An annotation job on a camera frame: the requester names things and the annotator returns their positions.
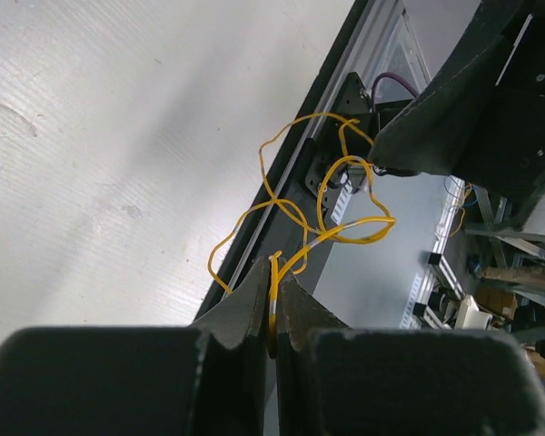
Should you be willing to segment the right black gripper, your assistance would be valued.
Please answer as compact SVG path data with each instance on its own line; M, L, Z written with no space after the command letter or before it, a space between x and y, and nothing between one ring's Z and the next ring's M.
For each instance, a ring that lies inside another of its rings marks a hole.
M424 91L377 134L379 167L545 200L545 1L482 1Z

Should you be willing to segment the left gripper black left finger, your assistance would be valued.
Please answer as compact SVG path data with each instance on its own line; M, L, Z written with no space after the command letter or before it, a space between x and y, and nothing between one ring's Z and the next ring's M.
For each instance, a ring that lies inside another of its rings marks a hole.
M271 266L186 327L35 327L0 346L0 435L259 435Z

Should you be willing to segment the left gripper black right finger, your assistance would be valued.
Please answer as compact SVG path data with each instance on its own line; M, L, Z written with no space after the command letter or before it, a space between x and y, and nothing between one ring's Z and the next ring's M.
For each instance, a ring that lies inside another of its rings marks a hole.
M545 392L507 333L353 329L291 275L276 315L283 435L545 435Z

